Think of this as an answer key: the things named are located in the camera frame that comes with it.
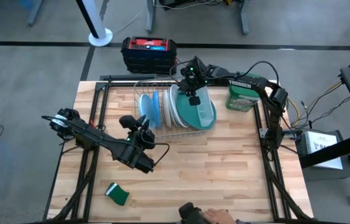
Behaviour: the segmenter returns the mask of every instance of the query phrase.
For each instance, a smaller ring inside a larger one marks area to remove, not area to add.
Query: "concrete floor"
[[[103,1],[97,1],[100,7]],[[37,24],[26,26],[27,1],[0,0],[0,40],[86,42],[88,28],[74,1],[45,0]],[[111,0],[104,24],[112,30],[128,23],[145,8],[141,0]],[[199,6],[178,11],[157,9],[151,36],[182,43],[350,45],[348,0],[256,0],[250,6],[251,33],[240,34],[237,9]],[[146,36],[145,14],[114,36]],[[96,49],[87,80],[100,75],[128,74],[120,49]],[[60,139],[40,115],[71,107],[88,47],[0,47],[0,223],[42,219],[56,169]],[[246,70],[258,60],[272,62],[280,81],[298,105],[309,102],[336,81],[350,64],[350,51],[179,49],[178,58],[198,55],[206,63]],[[267,78],[269,67],[254,73]],[[345,87],[323,98],[317,117],[348,96]],[[291,110],[291,120],[296,115]],[[350,137],[350,102],[314,125],[339,129]],[[350,223],[350,179],[308,182],[308,193],[319,220]]]

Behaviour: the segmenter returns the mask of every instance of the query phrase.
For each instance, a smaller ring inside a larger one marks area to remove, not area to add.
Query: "blue plate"
[[[152,102],[148,95],[142,94],[139,98],[139,116],[145,115],[144,122],[150,120],[149,128],[155,128]]]
[[[157,128],[161,128],[160,103],[158,99],[158,90],[152,94],[152,111],[154,114],[154,122]]]

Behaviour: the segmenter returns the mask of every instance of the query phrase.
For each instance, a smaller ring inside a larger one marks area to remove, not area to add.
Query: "teal plate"
[[[191,127],[200,130],[209,130],[213,127],[216,121],[216,110],[214,104],[211,101],[212,109],[213,109],[213,121],[207,127],[202,127],[200,123],[200,119],[198,118],[197,106],[190,105],[188,101],[189,97],[185,94],[178,94],[176,99],[176,107],[179,113],[179,116],[186,121]]]

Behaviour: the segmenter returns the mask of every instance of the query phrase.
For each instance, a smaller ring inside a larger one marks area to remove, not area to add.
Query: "butcher block tabletop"
[[[76,94],[73,109],[79,111],[85,121],[90,116],[95,84],[80,82]],[[209,87],[209,92],[217,111],[214,128],[200,136],[156,139],[156,142],[169,143],[170,150],[153,172],[145,174],[113,161],[110,151],[100,147],[89,222],[179,222],[178,208],[187,202],[203,210],[227,209],[234,219],[246,222],[273,221],[253,109],[248,113],[228,110],[225,106],[228,87]],[[96,110],[96,124],[101,100],[102,96]],[[105,132],[114,138],[126,138],[127,130],[118,119],[127,114],[134,114],[133,87],[110,87]],[[296,150],[290,139],[284,139],[282,144]],[[75,142],[70,141],[63,150],[74,145]],[[166,146],[156,146],[145,152],[156,161],[165,150]],[[284,148],[278,152],[287,191],[312,217],[298,155]],[[74,193],[81,157],[80,148],[61,156],[46,218],[53,218]],[[130,193],[125,206],[115,204],[104,195],[111,182]],[[81,197],[80,217],[85,194],[86,190]],[[275,196],[283,217],[277,190]]]

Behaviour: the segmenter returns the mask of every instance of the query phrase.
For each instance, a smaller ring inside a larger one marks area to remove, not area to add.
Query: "human hand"
[[[232,218],[227,210],[208,209],[204,212],[204,218],[211,224],[235,224],[236,221]]]

